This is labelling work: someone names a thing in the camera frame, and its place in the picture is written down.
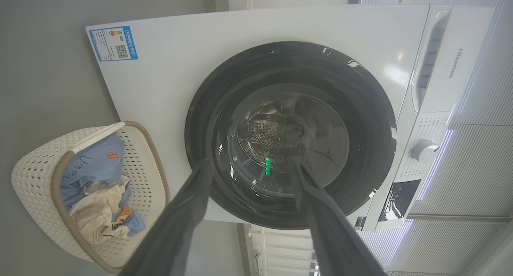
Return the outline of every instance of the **floor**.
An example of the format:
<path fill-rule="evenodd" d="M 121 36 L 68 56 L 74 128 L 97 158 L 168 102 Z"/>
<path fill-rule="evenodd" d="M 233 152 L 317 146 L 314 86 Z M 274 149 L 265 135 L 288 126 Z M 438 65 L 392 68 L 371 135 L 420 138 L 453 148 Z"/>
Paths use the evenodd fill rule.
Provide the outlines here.
<path fill-rule="evenodd" d="M 0 0 L 1 275 L 107 274 L 55 245 L 10 181 L 18 159 L 41 144 L 119 121 L 84 28 L 203 11 L 204 0 Z M 207 271 L 241 274 L 234 224 L 204 221 L 196 229 L 186 274 Z"/>

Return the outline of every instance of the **blue sticker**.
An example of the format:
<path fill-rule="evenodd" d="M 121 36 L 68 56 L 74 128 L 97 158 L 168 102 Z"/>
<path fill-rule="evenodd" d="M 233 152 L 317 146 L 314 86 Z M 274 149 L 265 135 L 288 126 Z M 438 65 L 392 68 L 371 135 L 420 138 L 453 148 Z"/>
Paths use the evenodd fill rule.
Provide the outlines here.
<path fill-rule="evenodd" d="M 100 61 L 139 59 L 130 26 L 90 30 L 89 35 Z"/>

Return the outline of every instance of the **perforated basket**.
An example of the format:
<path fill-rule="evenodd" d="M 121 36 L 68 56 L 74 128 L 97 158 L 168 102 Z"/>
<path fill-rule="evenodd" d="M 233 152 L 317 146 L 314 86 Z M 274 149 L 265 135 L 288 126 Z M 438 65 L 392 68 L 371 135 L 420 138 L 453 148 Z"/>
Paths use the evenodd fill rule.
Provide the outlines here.
<path fill-rule="evenodd" d="M 139 213 L 146 229 L 132 237 L 91 245 L 71 220 L 59 186 L 64 168 L 73 156 L 112 133 L 125 141 L 123 174 L 130 178 L 132 188 L 128 206 Z M 14 167 L 12 185 L 32 218 L 57 245 L 110 273 L 122 269 L 169 201 L 166 178 L 153 142 L 143 126 L 131 121 L 83 128 L 36 148 Z"/>

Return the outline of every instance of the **white knob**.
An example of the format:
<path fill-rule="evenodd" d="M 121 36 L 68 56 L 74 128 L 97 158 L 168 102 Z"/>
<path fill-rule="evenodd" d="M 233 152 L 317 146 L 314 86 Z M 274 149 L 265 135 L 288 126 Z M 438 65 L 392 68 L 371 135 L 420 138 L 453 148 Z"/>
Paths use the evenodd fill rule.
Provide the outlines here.
<path fill-rule="evenodd" d="M 432 163 L 440 153 L 440 146 L 430 140 L 423 140 L 412 150 L 412 158 L 421 163 Z"/>

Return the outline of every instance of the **hisense logo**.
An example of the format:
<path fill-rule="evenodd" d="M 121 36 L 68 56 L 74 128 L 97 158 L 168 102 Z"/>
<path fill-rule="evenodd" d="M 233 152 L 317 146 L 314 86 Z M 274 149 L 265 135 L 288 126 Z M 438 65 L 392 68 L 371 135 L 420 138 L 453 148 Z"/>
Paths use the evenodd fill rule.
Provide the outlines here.
<path fill-rule="evenodd" d="M 454 59 L 454 64 L 452 65 L 452 69 L 450 71 L 449 77 L 452 77 L 454 71 L 456 70 L 456 65 L 458 64 L 458 60 L 460 60 L 462 51 L 463 51 L 463 48 L 458 49 L 458 53 L 456 53 L 456 58 Z"/>

